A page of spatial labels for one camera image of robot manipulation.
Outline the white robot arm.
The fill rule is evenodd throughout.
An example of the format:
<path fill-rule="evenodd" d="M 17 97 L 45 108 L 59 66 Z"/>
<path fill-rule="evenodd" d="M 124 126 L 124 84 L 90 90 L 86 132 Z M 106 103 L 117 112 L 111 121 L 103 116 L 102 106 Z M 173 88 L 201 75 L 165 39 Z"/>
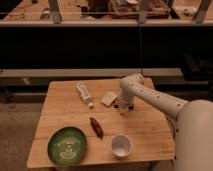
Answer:
<path fill-rule="evenodd" d="M 140 73 L 121 78 L 119 86 L 121 109 L 138 97 L 176 121 L 174 171 L 213 171 L 212 101 L 187 101 L 148 88 Z"/>

